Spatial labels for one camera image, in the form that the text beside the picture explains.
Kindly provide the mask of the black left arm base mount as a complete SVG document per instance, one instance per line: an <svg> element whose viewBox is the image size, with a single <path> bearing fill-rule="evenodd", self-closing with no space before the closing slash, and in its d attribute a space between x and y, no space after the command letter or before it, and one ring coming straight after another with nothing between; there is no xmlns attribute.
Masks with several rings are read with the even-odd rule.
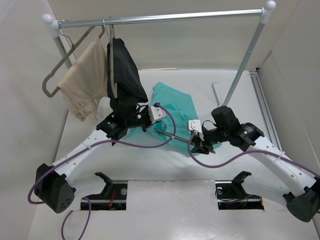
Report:
<svg viewBox="0 0 320 240"><path fill-rule="evenodd" d="M127 180L112 180L102 172L96 176L103 180L103 189L88 195L92 211L125 211L127 208Z"/></svg>

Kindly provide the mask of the grey clothes hanger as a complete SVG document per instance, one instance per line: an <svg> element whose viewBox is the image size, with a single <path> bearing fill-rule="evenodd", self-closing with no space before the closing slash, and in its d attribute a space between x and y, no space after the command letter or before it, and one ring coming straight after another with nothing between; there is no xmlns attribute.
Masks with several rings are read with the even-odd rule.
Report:
<svg viewBox="0 0 320 240"><path fill-rule="evenodd" d="M175 140L177 140L177 141L180 141L180 142L183 142L183 143L186 143L186 144L188 143L188 140L187 140L187 139L182 138L182 137L180 137L180 136L177 136L177 135L173 136L171 133L166 132L166 131L161 130L161 129L158 129L158 128L155 128L154 130L155 130L157 133L159 133L159 134L165 135L165 136L167 136L167 137L171 137L171 138L173 138L173 139L175 139Z"/></svg>

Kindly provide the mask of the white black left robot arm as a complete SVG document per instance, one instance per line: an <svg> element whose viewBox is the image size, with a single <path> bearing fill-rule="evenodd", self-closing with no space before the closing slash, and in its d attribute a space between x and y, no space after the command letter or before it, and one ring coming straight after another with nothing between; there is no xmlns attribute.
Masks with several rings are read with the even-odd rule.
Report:
<svg viewBox="0 0 320 240"><path fill-rule="evenodd" d="M99 146L110 148L123 144L122 138L129 129L141 128L145 132L166 117L166 110L158 102L153 105L120 103L73 151L51 165L43 163L37 168L35 183L27 197L29 203L34 203L31 195L35 194L39 204L47 205L56 214L64 212L78 192L75 179L88 167L89 156Z"/></svg>

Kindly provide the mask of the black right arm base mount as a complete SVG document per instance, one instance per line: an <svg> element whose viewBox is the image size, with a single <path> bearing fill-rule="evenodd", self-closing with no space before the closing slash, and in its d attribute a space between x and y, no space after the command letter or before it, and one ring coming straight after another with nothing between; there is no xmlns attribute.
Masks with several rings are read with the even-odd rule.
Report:
<svg viewBox="0 0 320 240"><path fill-rule="evenodd" d="M242 183L252 174L242 171L232 180L215 181L215 197L218 210L262 210L264 203L260 196L245 192Z"/></svg>

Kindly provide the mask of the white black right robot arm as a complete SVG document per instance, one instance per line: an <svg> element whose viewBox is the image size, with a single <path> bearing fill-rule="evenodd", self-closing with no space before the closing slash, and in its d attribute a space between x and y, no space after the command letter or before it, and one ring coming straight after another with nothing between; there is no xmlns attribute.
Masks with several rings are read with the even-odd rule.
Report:
<svg viewBox="0 0 320 240"><path fill-rule="evenodd" d="M188 121L188 131L191 133L188 143L194 144L194 148L187 149L189 155L209 154L215 144L224 142L242 152L218 165L208 165L198 159L194 161L205 168L218 169L245 155L255 158L280 182L264 180L258 183L251 172L241 171L230 181L233 198L244 199L249 195L264 197L284 205L298 220L310 222L320 211L320 175L289 159L254 124L240 123L230 107L220 106L211 115L214 129L206 129L199 119Z"/></svg>

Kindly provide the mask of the teal t shirt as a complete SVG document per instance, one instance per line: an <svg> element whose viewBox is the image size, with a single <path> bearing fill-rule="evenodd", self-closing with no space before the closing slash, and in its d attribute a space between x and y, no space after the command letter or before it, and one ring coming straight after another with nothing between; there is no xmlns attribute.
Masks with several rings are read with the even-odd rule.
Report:
<svg viewBox="0 0 320 240"><path fill-rule="evenodd" d="M172 115L176 125L177 136L186 140L190 138L188 121L199 118L190 94L183 93L159 82L153 87L150 103L152 105L159 103ZM155 129L172 134L174 130L173 122L170 117L166 117L150 127L146 132L143 132L141 128L132 128L124 140L128 143L141 146L155 146L169 140L168 136L157 133Z"/></svg>

